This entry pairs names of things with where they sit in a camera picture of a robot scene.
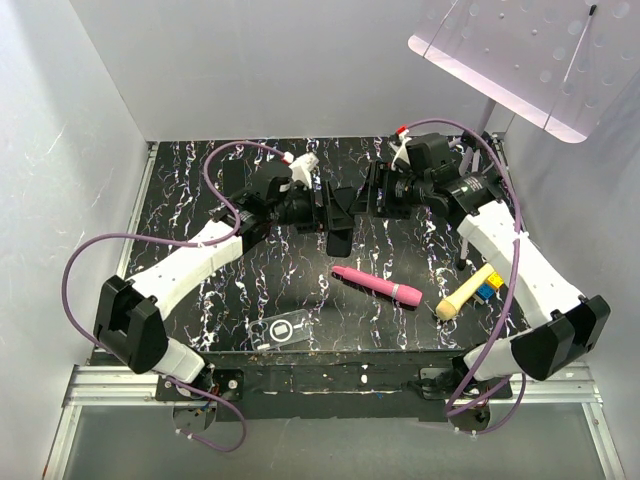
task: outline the white pegboard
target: white pegboard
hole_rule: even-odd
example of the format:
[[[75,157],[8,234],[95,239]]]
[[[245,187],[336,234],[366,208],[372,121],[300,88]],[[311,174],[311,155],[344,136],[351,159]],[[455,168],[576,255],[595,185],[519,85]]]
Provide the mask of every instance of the white pegboard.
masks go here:
[[[409,47],[535,125],[546,124],[559,139],[578,143],[640,69],[640,1],[429,0]]]

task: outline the pink toy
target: pink toy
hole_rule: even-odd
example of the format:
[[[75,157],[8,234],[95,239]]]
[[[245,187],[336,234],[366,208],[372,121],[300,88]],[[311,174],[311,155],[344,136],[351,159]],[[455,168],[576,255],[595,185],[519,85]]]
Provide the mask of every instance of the pink toy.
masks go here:
[[[388,280],[369,275],[355,268],[335,266],[331,268],[331,271],[340,275],[345,280],[380,292],[411,307],[417,307],[420,305],[420,300],[422,300],[422,292],[415,288],[389,282]]]

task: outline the floor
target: floor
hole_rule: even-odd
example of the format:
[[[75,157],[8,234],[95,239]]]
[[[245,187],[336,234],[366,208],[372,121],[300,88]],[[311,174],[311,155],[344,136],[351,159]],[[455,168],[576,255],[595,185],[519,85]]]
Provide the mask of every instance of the floor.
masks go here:
[[[496,417],[509,408],[497,406]],[[230,445],[238,430],[216,423],[204,435]],[[84,407],[64,478],[605,477],[580,404],[527,404],[477,441],[411,418],[252,421],[245,445],[230,454],[176,435],[170,407]]]
[[[222,143],[159,145],[138,233],[186,239],[204,226],[218,202],[203,182],[202,164]],[[318,187],[321,177],[334,185],[360,186],[370,160],[392,159],[392,150],[380,137],[271,139],[267,144],[296,156],[316,153]],[[266,161],[256,149],[229,150],[213,162],[211,177],[220,188],[225,181],[221,163],[236,158],[244,160],[247,174]],[[408,221],[358,217],[357,222],[347,259],[327,257],[321,234],[296,235],[293,229],[275,227],[266,242],[189,294],[165,322],[167,332],[201,351],[250,350],[249,322],[304,309],[312,334],[310,340],[290,346],[297,350],[464,349],[486,340],[500,312],[500,298],[484,306],[470,303],[456,320],[445,324],[433,316],[440,299],[482,266],[480,255],[472,252],[465,271],[455,268],[460,240],[443,219],[423,208]],[[165,246],[137,242],[128,273],[141,271],[170,252]],[[333,278],[332,265],[355,267],[418,288],[422,304],[415,311],[406,310],[358,291]],[[508,334],[525,327],[514,306]]]

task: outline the white cable connector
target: white cable connector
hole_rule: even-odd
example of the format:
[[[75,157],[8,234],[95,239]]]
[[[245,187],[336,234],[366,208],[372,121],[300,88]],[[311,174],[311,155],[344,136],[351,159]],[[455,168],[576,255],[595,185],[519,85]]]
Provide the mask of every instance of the white cable connector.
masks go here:
[[[302,182],[307,188],[311,188],[311,171],[318,165],[318,157],[314,153],[308,152],[295,159],[295,161],[289,165],[289,168],[293,171],[293,181]]]
[[[396,155],[393,157],[393,161],[391,162],[391,170],[393,170],[394,172],[396,170],[396,160],[400,159],[406,164],[409,164],[409,154],[407,153],[406,147],[407,142],[411,140],[411,137],[409,136],[409,130],[404,130],[399,133],[398,138],[400,139],[402,144],[399,147],[396,147],[393,144],[391,145],[391,148],[396,151]]]

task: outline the white arm segment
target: white arm segment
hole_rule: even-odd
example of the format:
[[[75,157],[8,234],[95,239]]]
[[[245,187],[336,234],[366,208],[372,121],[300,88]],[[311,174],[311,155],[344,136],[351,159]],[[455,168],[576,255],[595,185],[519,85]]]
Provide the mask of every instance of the white arm segment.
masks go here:
[[[209,221],[194,238],[193,243],[203,243],[222,237],[232,230],[222,223]],[[242,238],[235,235],[212,247],[179,248],[153,267],[138,273],[129,280],[145,297],[158,299],[156,306],[163,320],[184,296],[216,270],[242,256]],[[191,383],[204,368],[200,355],[186,345],[169,338],[169,345],[162,359],[153,370],[171,375],[181,382]]]
[[[407,165],[409,165],[409,154],[407,153],[407,142],[409,140],[411,140],[411,137],[409,136],[409,131],[405,130],[404,132],[402,132],[399,135],[400,141],[402,142],[402,144],[398,147],[396,145],[394,145],[393,143],[391,143],[391,148],[393,148],[396,152],[396,154],[393,156],[393,160],[391,161],[391,170],[396,170],[396,161],[402,160],[404,163],[406,163]]]
[[[222,222],[210,220],[191,240],[203,243],[228,234],[232,228]],[[138,273],[129,280],[133,288],[145,297],[158,299],[156,306],[162,319],[166,320],[171,310],[219,268],[242,256],[242,238],[235,235],[212,247],[179,248],[153,267]]]
[[[467,215],[458,233],[480,251],[487,263],[509,283],[513,260],[514,220],[504,202],[491,202]],[[552,320],[551,312],[568,312],[580,304],[580,291],[567,282],[535,247],[520,234],[520,262],[515,298],[532,328]]]

